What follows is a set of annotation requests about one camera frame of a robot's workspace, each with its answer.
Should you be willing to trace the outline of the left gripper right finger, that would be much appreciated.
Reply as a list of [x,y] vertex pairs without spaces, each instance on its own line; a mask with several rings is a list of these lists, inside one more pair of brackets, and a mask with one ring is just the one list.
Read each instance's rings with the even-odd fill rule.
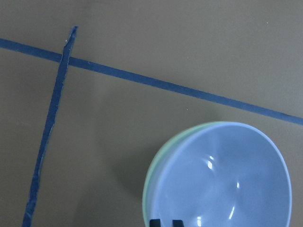
[[184,227],[184,223],[182,220],[173,220],[172,226],[173,227]]

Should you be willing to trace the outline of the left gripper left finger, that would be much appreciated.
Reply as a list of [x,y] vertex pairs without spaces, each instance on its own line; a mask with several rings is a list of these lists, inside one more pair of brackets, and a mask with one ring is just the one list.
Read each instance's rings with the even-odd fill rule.
[[151,219],[149,221],[149,227],[161,227],[160,219]]

